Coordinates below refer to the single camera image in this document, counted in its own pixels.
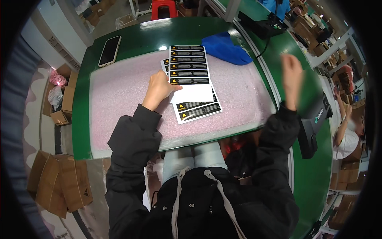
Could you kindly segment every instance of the green workbench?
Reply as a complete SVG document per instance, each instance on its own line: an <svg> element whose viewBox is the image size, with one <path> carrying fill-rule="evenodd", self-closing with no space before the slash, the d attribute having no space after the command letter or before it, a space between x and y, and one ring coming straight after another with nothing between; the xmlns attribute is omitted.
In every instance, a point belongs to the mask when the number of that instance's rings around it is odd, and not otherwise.
<svg viewBox="0 0 382 239"><path fill-rule="evenodd" d="M222 0L221 2L226 6L228 0ZM269 13L254 0L242 0L239 10L254 20L264 20ZM89 79L90 74L98 69L98 60L107 39L118 35L122 36L116 60L119 61L157 51L161 46L198 45L201 44L202 38L223 31L230 31L234 43L245 48L250 56L253 59L255 58L244 38L236 31L234 24L227 23L221 18L193 17L151 21L123 28L96 39L94 44L86 50L74 95L72 134L75 159L92 159L89 137ZM265 41L259 39L250 31L247 31L247 33L257 48L262 51ZM263 58L274 78L281 99L284 99L279 58L281 53L295 55L301 61L303 69L310 69L310 65L289 33L271 39ZM273 97L268 80L259 62L254 60L254 63L268 92ZM295 239L304 237L313 223L319 219L329 188L332 146L328 121L325 121L316 138L318 150L312 159L301 158L297 140L293 145L294 196L300 207L300 220L292 237Z"/></svg>

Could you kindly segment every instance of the person in white shirt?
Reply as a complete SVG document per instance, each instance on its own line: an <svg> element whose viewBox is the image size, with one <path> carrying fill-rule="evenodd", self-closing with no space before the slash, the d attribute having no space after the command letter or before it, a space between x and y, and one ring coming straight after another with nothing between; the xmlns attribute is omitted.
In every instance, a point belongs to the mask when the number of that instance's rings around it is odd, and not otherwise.
<svg viewBox="0 0 382 239"><path fill-rule="evenodd" d="M360 121L351 122L348 127L349 121L352 121L351 105L347 105L345 109L339 92L335 91L335 95L340 106L342 123L334 136L333 159L343 159L357 148L360 137L364 137L365 133L364 125Z"/></svg>

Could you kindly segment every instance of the light blue jeans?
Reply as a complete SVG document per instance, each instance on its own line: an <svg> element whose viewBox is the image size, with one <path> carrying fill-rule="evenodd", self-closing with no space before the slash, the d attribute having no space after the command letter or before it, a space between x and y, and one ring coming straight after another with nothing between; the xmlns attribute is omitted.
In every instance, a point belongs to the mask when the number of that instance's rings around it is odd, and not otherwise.
<svg viewBox="0 0 382 239"><path fill-rule="evenodd" d="M202 145L184 147L166 151L163 165L163 183L170 178L179 175L180 171L189 166L196 167L222 167L227 169L218 142L210 142Z"/></svg>

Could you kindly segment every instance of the red stool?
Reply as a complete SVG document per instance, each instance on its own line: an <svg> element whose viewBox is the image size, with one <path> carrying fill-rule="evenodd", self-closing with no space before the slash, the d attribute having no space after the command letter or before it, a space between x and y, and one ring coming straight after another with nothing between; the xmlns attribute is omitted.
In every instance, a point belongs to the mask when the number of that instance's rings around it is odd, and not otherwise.
<svg viewBox="0 0 382 239"><path fill-rule="evenodd" d="M170 12L170 18L178 16L178 11L173 0L152 0L151 20L158 20L158 8L167 6Z"/></svg>

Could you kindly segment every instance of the blue cloth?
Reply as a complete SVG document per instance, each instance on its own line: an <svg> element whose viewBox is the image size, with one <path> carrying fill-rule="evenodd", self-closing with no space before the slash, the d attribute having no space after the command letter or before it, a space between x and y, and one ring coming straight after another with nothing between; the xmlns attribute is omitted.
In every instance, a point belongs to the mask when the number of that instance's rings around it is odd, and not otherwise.
<svg viewBox="0 0 382 239"><path fill-rule="evenodd" d="M258 0L259 3L263 4L269 11L275 13L276 10L276 0ZM277 7L277 17L280 20L285 19L285 14L290 11L289 1L283 0L283 3Z"/></svg>
<svg viewBox="0 0 382 239"><path fill-rule="evenodd" d="M218 33L202 39L207 54L235 65L246 65L253 59L240 46L235 46L228 32Z"/></svg>

